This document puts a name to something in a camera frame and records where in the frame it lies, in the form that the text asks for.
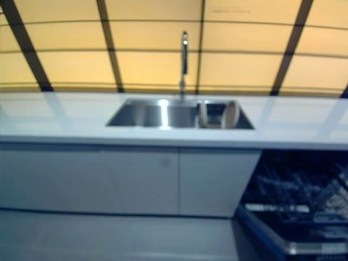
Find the sink basin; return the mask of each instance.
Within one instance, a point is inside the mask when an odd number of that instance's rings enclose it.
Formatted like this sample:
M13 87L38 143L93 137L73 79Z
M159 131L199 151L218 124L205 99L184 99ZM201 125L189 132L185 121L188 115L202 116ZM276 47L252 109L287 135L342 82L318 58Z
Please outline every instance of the sink basin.
M235 101L127 100L107 126L253 129Z

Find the wire rack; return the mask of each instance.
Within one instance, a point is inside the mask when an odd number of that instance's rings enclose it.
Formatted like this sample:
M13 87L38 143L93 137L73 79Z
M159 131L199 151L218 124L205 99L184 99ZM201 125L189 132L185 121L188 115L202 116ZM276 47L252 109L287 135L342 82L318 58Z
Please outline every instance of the wire rack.
M333 159L262 159L242 203L249 210L275 212L282 222L348 222L348 164Z

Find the yellow backlit panel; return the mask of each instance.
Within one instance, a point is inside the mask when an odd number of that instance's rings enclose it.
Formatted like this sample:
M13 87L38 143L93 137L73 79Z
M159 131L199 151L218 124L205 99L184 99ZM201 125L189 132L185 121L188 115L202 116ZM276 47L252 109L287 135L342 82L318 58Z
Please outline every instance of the yellow backlit panel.
M293 87L325 88L327 91L342 92L348 82L348 59L293 56L281 91Z
M305 27L296 53L332 54L348 57L348 30Z
M0 53L0 84L36 83L22 53Z
M301 0L206 0L204 19L295 23Z
M109 19L194 20L201 19L201 0L105 0Z
M9 24L9 23L8 23L8 21L7 21L6 17L5 17L5 15L4 15L4 14L0 14L0 26L8 25L8 24Z
M306 24L348 28L347 0L315 0Z
M287 88L283 87L279 91L280 96L308 96L308 97L331 97L339 98L342 94L342 90L320 90L316 89L300 89L300 88Z
M201 86L200 94L249 94L249 95L268 95L271 86Z
M108 52L38 52L50 82L113 83Z
M180 50L184 30L189 36L189 49L198 49L198 22L110 22L110 26L116 49Z
M47 49L106 49L101 22L27 24L37 51Z
M129 84L179 85L181 54L165 52L116 52L122 80ZM197 53L188 54L185 82L196 84Z
M186 94L195 94L196 93L196 86L195 85L189 85L189 86L185 86L185 93Z
M155 86L155 85L125 85L123 86L125 92L145 92L145 93L151 93L151 94L177 94L179 92L179 86L173 85L173 86ZM185 93L193 93L192 91L188 90L188 87L185 88Z
M100 20L95 0L15 0L23 23Z
M10 26L0 27L0 51L1 52L20 52L20 46L12 33Z
M282 55L203 53L202 85L271 87Z
M117 92L116 84L110 83L52 83L55 91Z
M40 88L37 83L26 83L26 84L0 83L0 92L15 92L15 91L40 91Z
M205 23L203 49L284 52L292 26Z

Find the white cabinet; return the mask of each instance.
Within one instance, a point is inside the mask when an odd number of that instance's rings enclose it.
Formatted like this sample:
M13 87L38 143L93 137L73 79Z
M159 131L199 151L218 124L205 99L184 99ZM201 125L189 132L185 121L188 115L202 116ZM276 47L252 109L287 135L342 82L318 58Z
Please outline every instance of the white cabinet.
M0 207L123 212L92 146L0 144Z
M110 147L102 155L126 213L178 214L178 149Z
M233 216L259 150L181 149L180 214Z

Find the gray floor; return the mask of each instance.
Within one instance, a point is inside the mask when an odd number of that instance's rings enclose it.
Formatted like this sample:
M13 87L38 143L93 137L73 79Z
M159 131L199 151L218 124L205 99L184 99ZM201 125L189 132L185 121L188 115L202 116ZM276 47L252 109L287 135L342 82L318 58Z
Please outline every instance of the gray floor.
M1 261L258 259L239 225L227 219L3 210L0 212L0 235Z

